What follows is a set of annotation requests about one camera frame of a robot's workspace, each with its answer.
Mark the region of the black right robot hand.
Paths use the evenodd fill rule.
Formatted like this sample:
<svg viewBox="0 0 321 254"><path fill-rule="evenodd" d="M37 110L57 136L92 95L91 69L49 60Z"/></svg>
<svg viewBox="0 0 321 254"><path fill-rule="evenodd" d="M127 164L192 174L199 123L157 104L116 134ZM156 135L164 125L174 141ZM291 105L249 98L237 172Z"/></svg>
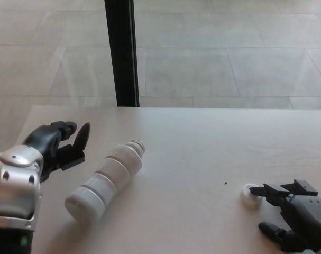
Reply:
<svg viewBox="0 0 321 254"><path fill-rule="evenodd" d="M309 182L295 179L291 184L249 184L248 193L264 197L268 203L281 208L280 215L290 227L285 230L269 222L258 228L282 252L321 253L321 197Z"/></svg>

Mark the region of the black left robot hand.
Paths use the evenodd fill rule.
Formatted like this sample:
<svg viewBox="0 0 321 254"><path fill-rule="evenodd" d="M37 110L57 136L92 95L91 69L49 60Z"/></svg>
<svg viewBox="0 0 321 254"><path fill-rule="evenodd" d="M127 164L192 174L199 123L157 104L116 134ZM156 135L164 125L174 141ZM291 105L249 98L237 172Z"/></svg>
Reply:
<svg viewBox="0 0 321 254"><path fill-rule="evenodd" d="M90 123L85 123L76 135L73 144L59 147L61 141L68 140L77 130L73 121L57 121L41 125L27 136L24 145L35 148L43 155L40 182L46 181L55 170L67 170L85 161L84 150L89 135Z"/></svg>

